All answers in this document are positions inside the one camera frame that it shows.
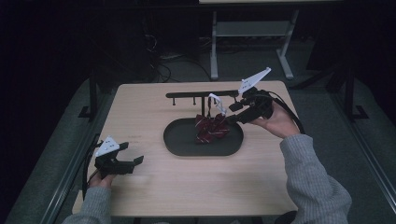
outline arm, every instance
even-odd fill
[[[289,196],[298,207],[293,223],[347,223],[351,198],[346,189],[328,176],[313,148],[313,140],[300,131],[288,113],[273,103],[269,119],[255,119],[270,133],[283,138],[280,148],[285,158]]]
[[[101,178],[98,172],[90,180],[90,187],[87,190],[85,201],[82,204],[81,211],[64,220],[68,223],[88,223],[88,224],[105,224],[111,223],[110,218],[110,196],[111,183],[114,175],[107,175]]]

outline gray sleeve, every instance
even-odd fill
[[[89,188],[85,195],[81,211],[64,220],[68,223],[106,224],[110,218],[111,189],[102,187]]]
[[[298,207],[293,223],[347,223],[352,200],[347,190],[328,176],[311,137],[296,134],[280,143],[288,175],[287,188]]]

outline red fabric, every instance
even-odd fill
[[[222,138],[230,132],[225,116],[222,114],[217,114],[214,118],[197,115],[195,128],[198,130],[195,143],[198,144],[211,143],[215,139],[214,137]]]

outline black tray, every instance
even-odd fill
[[[230,132],[223,138],[215,138],[209,144],[196,144],[195,119],[176,119],[165,128],[163,140],[168,150],[177,156],[230,156],[241,147],[244,132],[237,123],[229,127]]]

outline person's left hand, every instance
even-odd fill
[[[102,179],[100,172],[96,172],[96,174],[90,180],[90,188],[92,187],[103,187],[107,189],[111,189],[111,183],[116,175],[107,175]]]

